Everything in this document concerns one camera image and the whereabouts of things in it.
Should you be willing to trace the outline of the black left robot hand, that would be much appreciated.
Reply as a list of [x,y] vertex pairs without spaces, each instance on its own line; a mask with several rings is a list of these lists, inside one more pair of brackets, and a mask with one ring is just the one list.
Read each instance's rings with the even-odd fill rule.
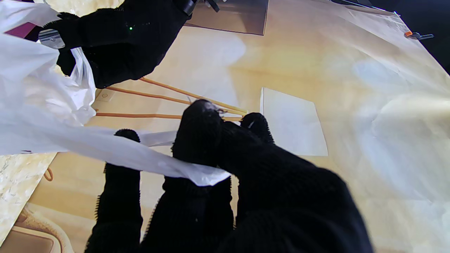
[[81,48],[96,88],[104,89],[150,74],[163,60],[181,28],[191,19],[196,0],[126,0],[79,17],[61,12],[44,26],[64,42],[57,64],[71,75],[73,48]]

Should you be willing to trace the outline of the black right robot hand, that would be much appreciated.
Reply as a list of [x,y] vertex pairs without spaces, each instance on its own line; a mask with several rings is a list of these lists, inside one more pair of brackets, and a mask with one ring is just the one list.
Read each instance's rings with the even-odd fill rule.
[[165,177],[164,193],[141,240],[140,172],[106,163],[86,253],[372,253],[347,184],[280,147],[260,113],[240,125],[201,99],[182,115],[173,157],[238,178],[197,186]]

